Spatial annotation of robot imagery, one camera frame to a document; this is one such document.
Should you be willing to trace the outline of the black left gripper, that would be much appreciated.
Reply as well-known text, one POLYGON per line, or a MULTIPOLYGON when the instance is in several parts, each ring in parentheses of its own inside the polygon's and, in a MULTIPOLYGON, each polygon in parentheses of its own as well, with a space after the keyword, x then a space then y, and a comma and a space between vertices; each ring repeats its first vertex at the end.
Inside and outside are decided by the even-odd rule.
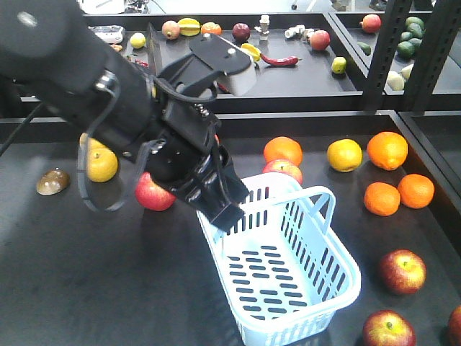
POLYGON ((190 53, 159 75, 146 68, 139 72, 139 103, 147 120, 138 140, 152 142, 147 170, 161 187, 228 231, 243 217, 240 204, 249 190, 227 149, 217 143, 219 122, 206 108, 222 71, 190 53))

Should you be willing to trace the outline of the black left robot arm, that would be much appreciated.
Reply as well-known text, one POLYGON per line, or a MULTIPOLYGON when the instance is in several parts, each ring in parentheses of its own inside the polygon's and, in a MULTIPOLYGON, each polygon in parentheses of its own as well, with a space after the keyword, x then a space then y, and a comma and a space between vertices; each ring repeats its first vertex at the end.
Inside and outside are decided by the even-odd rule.
POLYGON ((131 63, 87 26, 75 1, 1 3, 1 75, 42 108, 80 127, 148 172, 154 182, 228 230, 243 216, 248 190, 215 137, 206 108, 215 84, 247 91, 254 69, 239 47, 214 34, 161 73, 131 63))

